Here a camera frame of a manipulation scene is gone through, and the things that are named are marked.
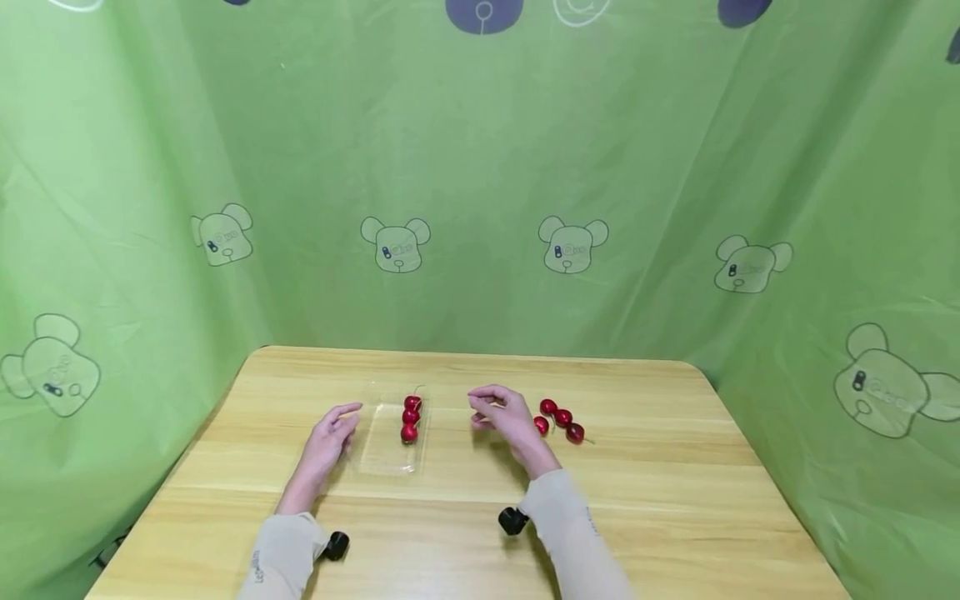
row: right hand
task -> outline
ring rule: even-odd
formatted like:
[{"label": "right hand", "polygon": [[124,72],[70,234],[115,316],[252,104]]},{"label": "right hand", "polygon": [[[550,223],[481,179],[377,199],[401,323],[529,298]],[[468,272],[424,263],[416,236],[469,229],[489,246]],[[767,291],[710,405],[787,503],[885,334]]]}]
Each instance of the right hand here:
[{"label": "right hand", "polygon": [[467,396],[470,408],[476,411],[470,419],[473,428],[499,431],[530,479],[561,468],[553,450],[540,437],[521,394],[500,385],[488,385],[470,390]]}]

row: bear face print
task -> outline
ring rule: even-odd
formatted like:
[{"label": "bear face print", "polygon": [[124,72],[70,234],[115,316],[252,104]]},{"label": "bear face print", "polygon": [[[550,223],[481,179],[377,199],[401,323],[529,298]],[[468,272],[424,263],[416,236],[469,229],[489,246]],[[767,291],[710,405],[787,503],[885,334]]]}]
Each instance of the bear face print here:
[{"label": "bear face print", "polygon": [[190,217],[193,242],[204,248],[206,262],[219,267],[253,254],[253,245],[244,233],[253,227],[253,219],[240,204],[227,204],[223,211]]},{"label": "bear face print", "polygon": [[742,235],[732,235],[717,247],[717,258],[725,261],[713,282],[721,290],[759,294],[767,289],[770,274],[782,273],[793,260],[793,247],[783,242],[770,248],[751,246]]},{"label": "bear face print", "polygon": [[50,4],[72,12],[94,12],[105,0],[49,0]]},{"label": "bear face print", "polygon": [[960,381],[946,373],[920,373],[887,349],[878,324],[867,323],[847,338],[853,359],[833,381],[840,405],[853,420],[886,438],[903,438],[918,415],[960,420]]},{"label": "bear face print", "polygon": [[430,241],[430,226],[411,219],[403,227],[386,227],[373,217],[360,225],[360,235],[375,246],[376,266],[387,273],[412,273],[420,268],[420,246]]},{"label": "bear face print", "polygon": [[553,10],[567,27],[586,27],[607,11],[612,0],[553,0]]},{"label": "bear face print", "polygon": [[573,275],[590,266],[591,250],[602,245],[610,236],[610,228],[603,221],[593,221],[586,227],[568,226],[560,217],[547,217],[540,224],[540,239],[547,244],[543,264],[550,271]]},{"label": "bear face print", "polygon": [[62,315],[40,315],[34,320],[36,338],[23,354],[0,359],[0,378],[20,398],[39,395],[58,417],[70,417],[93,396],[100,384],[100,368],[73,349],[80,328]]}]

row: clear plastic tray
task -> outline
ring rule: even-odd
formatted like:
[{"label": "clear plastic tray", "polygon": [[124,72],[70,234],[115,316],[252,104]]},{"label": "clear plastic tray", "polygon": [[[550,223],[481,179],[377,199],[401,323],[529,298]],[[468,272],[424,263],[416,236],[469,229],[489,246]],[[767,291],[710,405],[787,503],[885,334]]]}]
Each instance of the clear plastic tray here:
[{"label": "clear plastic tray", "polygon": [[418,436],[412,444],[404,444],[400,439],[403,426],[403,399],[407,395],[380,396],[373,411],[370,427],[362,441],[355,467],[365,475],[411,475],[423,466],[423,454],[430,431],[430,400],[422,391],[417,393],[422,399],[420,421],[417,423]]}]

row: green curtain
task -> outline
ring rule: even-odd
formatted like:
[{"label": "green curtain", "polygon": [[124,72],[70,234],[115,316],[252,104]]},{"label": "green curtain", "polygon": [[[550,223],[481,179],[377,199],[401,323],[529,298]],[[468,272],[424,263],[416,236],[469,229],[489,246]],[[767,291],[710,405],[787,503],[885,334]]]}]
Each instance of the green curtain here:
[{"label": "green curtain", "polygon": [[83,597],[284,344],[688,361],[853,597],[953,598],[958,25],[0,2],[0,595]]}]

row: arm sleeve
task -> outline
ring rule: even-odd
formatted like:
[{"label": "arm sleeve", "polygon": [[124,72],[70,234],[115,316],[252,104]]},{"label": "arm sleeve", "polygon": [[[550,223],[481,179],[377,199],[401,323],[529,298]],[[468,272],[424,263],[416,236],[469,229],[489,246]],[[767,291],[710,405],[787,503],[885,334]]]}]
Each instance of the arm sleeve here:
[{"label": "arm sleeve", "polygon": [[271,516],[260,527],[237,600],[301,600],[329,540],[309,513]]},{"label": "arm sleeve", "polygon": [[536,525],[564,600],[636,598],[567,471],[551,471],[530,482],[518,508]]}]

